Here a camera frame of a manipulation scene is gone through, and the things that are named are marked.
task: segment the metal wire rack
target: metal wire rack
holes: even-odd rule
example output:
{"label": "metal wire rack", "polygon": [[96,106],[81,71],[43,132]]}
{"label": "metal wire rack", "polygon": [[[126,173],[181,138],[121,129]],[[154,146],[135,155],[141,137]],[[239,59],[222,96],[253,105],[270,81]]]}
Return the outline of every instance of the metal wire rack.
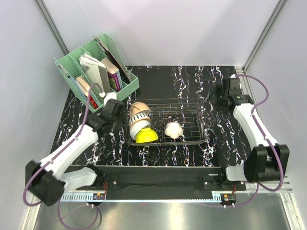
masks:
{"label": "metal wire rack", "polygon": [[[130,137],[129,128],[127,128],[128,144],[133,146],[198,145],[206,141],[206,118],[198,98],[135,100],[130,103],[135,102],[143,102],[150,107],[149,117],[152,129],[157,132],[159,139],[150,143],[136,143]],[[184,136],[172,139],[165,135],[165,127],[169,122],[178,122],[183,127]]]}

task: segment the gray wall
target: gray wall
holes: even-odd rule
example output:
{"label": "gray wall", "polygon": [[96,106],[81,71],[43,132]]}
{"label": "gray wall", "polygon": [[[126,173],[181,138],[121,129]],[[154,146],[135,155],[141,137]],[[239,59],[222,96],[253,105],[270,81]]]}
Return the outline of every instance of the gray wall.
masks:
{"label": "gray wall", "polygon": [[44,0],[69,50],[108,33],[126,65],[243,65],[278,0]]}
{"label": "gray wall", "polygon": [[0,7],[0,225],[20,229],[24,167],[50,153],[69,88],[58,48],[34,1]]}
{"label": "gray wall", "polygon": [[[268,86],[270,97],[261,106],[264,124],[271,134],[290,148],[287,173],[302,218],[307,226],[307,1],[286,4],[264,41],[248,73]],[[256,98],[264,90],[253,84]]]}

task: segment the yellow bowl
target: yellow bowl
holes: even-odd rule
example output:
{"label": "yellow bowl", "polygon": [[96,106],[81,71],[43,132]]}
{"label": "yellow bowl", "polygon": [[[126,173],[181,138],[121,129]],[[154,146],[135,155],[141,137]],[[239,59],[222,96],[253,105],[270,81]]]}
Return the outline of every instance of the yellow bowl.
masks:
{"label": "yellow bowl", "polygon": [[158,140],[158,139],[159,139],[159,137],[153,129],[143,128],[136,135],[135,142],[136,143],[147,143],[147,142],[152,142],[152,141]]}

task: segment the garlic bulb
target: garlic bulb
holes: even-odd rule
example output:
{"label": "garlic bulb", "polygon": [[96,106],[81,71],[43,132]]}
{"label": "garlic bulb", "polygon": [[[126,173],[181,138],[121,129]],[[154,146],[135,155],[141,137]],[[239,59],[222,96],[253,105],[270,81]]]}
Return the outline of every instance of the garlic bulb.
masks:
{"label": "garlic bulb", "polygon": [[178,137],[183,136],[183,128],[177,122],[170,122],[166,125],[165,134],[172,139],[177,139]]}

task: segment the book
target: book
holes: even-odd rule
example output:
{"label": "book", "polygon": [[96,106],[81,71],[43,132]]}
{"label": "book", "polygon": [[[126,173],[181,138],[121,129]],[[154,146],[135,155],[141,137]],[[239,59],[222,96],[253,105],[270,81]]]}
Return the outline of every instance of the book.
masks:
{"label": "book", "polygon": [[110,86],[116,92],[119,92],[123,88],[119,74],[119,69],[116,68],[115,66],[112,66],[111,65],[112,63],[107,58],[102,59],[101,62],[106,66],[106,70],[109,76]]}
{"label": "book", "polygon": [[126,83],[129,84],[133,81],[130,75],[127,75],[124,69],[120,66],[119,62],[116,60],[116,58],[113,56],[113,54],[110,52],[110,50],[103,44],[103,42],[96,36],[94,36],[94,40],[98,43],[102,51],[109,57],[114,63],[115,66],[119,69],[121,76],[125,79]]}
{"label": "book", "polygon": [[[91,86],[87,83],[87,81],[84,79],[83,76],[79,76],[76,78],[77,82],[87,91],[89,92],[89,90],[91,89]],[[102,103],[99,101],[99,99],[96,97],[94,91],[91,92],[91,96],[93,98],[93,100],[95,101],[95,103],[98,105],[98,106],[101,106]]]}
{"label": "book", "polygon": [[[97,83],[105,93],[111,92],[106,66],[96,58],[89,56],[87,53],[81,55],[79,60],[80,66],[86,74],[89,82],[91,84]],[[99,94],[99,87],[94,86],[94,91]]]}
{"label": "book", "polygon": [[57,60],[56,60],[56,64],[65,73],[68,80],[72,83],[72,85],[74,85],[75,89],[78,91],[80,96],[86,101],[87,99],[86,99],[84,93],[82,92],[78,82],[64,69],[64,67]]}
{"label": "book", "polygon": [[[88,97],[88,95],[89,95],[88,91],[87,91],[78,81],[77,81],[77,84],[78,84],[78,86],[80,87],[82,93],[83,93],[86,97]],[[91,105],[93,106],[94,109],[98,109],[98,105],[97,105],[97,103],[95,102],[95,100],[93,99],[92,96],[90,97],[90,103],[91,103]]]}

